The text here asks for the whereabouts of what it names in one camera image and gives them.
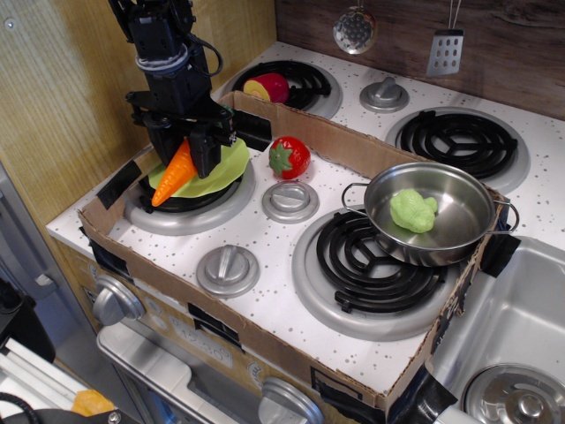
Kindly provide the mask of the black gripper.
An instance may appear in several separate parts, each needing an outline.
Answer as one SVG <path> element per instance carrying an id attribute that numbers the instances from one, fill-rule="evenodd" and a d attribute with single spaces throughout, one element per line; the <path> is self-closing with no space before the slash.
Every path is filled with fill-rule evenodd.
<path id="1" fill-rule="evenodd" d="M 221 147 L 235 142 L 233 114 L 212 100 L 207 61 L 200 45 L 182 44 L 178 53 L 158 59 L 136 58 L 148 90 L 130 92 L 126 101 L 137 110 L 151 110 L 167 117 L 143 117 L 143 124 L 157 155 L 168 165 L 184 139 L 183 119 L 195 125 L 188 136 L 191 158 L 198 176 L 207 178 L 221 162 Z"/>

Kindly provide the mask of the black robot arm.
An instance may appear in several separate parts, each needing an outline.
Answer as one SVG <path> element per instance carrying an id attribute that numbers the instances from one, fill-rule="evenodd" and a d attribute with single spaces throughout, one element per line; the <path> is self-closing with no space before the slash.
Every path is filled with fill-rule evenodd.
<path id="1" fill-rule="evenodd" d="M 210 45 L 192 33 L 190 1 L 112 1 L 110 7 L 148 89 L 130 92 L 132 119 L 147 129 L 163 164 L 183 141 L 200 178 L 221 162 L 223 146 L 236 140 L 233 114 L 211 97 L 214 72 L 205 55 Z"/>

